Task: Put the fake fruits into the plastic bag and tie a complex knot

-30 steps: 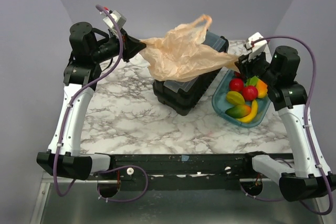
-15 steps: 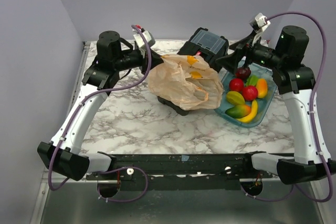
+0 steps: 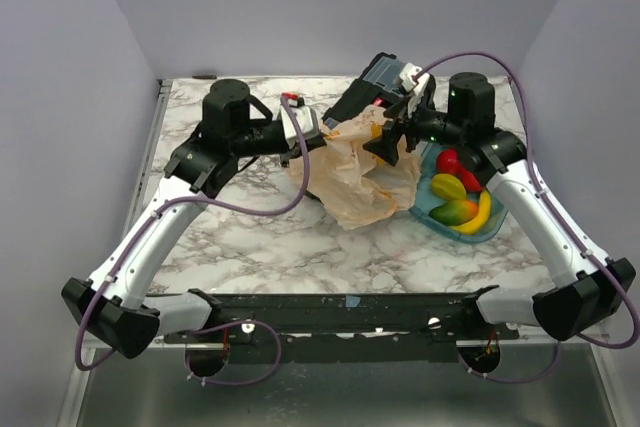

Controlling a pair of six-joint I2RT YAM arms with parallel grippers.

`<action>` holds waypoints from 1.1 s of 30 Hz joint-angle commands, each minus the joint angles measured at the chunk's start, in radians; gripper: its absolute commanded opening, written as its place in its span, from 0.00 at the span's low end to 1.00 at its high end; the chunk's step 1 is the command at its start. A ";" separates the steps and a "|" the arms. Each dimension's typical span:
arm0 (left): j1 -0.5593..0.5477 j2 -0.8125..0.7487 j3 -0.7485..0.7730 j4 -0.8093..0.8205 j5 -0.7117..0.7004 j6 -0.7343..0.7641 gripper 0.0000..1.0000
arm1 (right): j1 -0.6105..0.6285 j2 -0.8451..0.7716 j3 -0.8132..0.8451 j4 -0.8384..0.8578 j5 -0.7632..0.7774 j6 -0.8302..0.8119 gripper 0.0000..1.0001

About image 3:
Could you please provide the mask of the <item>red fake apple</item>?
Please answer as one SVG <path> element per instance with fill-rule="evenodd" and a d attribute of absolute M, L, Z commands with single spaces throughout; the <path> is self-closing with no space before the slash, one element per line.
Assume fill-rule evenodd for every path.
<path fill-rule="evenodd" d="M 436 169 L 438 174 L 448 174 L 458 176 L 462 166 L 458 159 L 458 154 L 454 149 L 445 149 L 436 158 Z"/>

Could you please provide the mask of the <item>peach plastic bag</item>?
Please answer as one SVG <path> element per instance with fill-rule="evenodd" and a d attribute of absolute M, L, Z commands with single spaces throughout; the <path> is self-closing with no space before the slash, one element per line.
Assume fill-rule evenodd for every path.
<path fill-rule="evenodd" d="M 414 205 L 421 177 L 421 157 L 408 153 L 406 141 L 397 147 L 399 160 L 392 166 L 363 149 L 382 132 L 387 119 L 383 109 L 369 105 L 355 118 L 333 127 L 323 125 L 325 144 L 309 151 L 307 191 L 346 230 L 353 230 L 406 211 Z"/>

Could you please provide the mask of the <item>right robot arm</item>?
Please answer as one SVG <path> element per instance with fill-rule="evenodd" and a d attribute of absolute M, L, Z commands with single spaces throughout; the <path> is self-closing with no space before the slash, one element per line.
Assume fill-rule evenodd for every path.
<path fill-rule="evenodd" d="M 635 268 L 625 258 L 611 258 L 577 226 L 547 188 L 521 139 L 496 127 L 495 90 L 484 75 L 454 75 L 443 112 L 433 106 L 435 80 L 428 73 L 410 67 L 394 85 L 400 98 L 386 109 L 381 135 L 365 143 L 365 150 L 394 165 L 401 140 L 409 149 L 420 141 L 455 149 L 463 167 L 521 226 L 554 284 L 537 294 L 503 288 L 479 294 L 476 305 L 459 317 L 467 336 L 480 339 L 496 324 L 515 323 L 538 326 L 565 341 L 627 301 Z"/>

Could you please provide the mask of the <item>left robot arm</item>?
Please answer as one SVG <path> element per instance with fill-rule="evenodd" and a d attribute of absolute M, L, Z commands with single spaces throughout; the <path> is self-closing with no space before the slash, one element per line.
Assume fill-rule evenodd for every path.
<path fill-rule="evenodd" d="M 309 151 L 320 139 L 316 111 L 301 97 L 283 94 L 271 112 L 237 79 L 215 81 L 202 101 L 199 123 L 171 154 L 145 211 L 115 251 L 85 279 L 71 278 L 61 295 L 79 324 L 113 351 L 132 359 L 158 336 L 190 332 L 214 340 L 222 327 L 218 304 L 192 289 L 153 299 L 148 290 L 164 260 L 190 224 L 238 173 L 243 158 L 299 156 L 310 176 Z"/>

